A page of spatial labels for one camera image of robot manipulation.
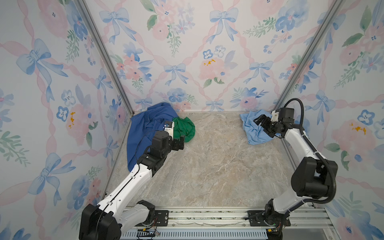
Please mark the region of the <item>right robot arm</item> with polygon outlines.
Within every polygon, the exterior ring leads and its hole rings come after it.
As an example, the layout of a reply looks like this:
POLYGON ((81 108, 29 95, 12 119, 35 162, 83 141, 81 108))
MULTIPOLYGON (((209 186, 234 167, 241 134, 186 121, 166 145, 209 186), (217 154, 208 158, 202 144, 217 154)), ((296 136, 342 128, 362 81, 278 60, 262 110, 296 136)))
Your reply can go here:
POLYGON ((251 224, 271 226, 270 233, 279 235, 286 226, 291 212, 306 203, 326 204, 336 195, 338 165, 327 160, 309 140, 303 123, 295 123, 294 109, 281 108, 271 117, 261 115, 254 123, 263 128, 269 137, 281 137, 293 148, 299 165, 291 177, 291 187, 277 198, 271 199, 262 212, 248 212, 251 224))

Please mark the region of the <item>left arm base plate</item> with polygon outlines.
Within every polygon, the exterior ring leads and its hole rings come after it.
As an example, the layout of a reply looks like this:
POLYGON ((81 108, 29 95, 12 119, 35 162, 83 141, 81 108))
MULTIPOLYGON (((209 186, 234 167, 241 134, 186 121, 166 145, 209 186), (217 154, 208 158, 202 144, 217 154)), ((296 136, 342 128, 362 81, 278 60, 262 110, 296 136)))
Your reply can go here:
POLYGON ((137 224, 136 227, 167 227, 169 222, 168 210, 155 210, 153 214, 149 215, 149 220, 145 223, 137 224))

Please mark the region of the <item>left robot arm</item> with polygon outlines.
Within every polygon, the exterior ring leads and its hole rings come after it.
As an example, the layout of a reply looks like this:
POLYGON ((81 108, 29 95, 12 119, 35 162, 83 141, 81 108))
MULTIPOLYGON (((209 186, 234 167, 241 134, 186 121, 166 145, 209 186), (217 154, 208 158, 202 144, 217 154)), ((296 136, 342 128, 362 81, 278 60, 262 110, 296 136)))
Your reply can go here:
POLYGON ((126 211, 127 204, 164 165, 171 151, 183 150, 185 136, 173 138, 170 129, 157 131, 130 174, 97 205, 88 204, 81 216, 80 240, 118 240, 137 225, 156 224, 156 207, 144 200, 126 211))

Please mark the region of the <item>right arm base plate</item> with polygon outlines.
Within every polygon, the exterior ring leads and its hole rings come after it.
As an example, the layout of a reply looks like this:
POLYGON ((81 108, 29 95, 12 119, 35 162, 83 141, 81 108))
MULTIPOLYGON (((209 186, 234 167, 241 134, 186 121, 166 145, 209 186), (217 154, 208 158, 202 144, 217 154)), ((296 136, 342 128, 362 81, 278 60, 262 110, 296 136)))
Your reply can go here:
POLYGON ((283 220, 283 214, 272 213, 265 214, 264 211, 249 210, 247 211, 246 221, 249 221, 251 227, 272 227, 276 228, 283 220))

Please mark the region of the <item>light blue cloth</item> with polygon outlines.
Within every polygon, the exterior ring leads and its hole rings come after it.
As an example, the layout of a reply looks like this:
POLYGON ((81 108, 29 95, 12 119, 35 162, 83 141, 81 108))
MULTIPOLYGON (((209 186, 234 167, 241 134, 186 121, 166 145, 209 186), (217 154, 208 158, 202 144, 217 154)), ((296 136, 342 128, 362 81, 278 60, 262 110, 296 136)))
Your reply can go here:
POLYGON ((243 130, 246 133, 248 144, 250 145, 259 145, 270 142, 272 140, 265 132, 261 126, 258 126, 254 123, 254 119, 260 117, 261 115, 266 115, 271 117, 271 113, 265 110, 259 110, 257 112, 250 111, 249 113, 240 114, 240 118, 243 122, 243 130))

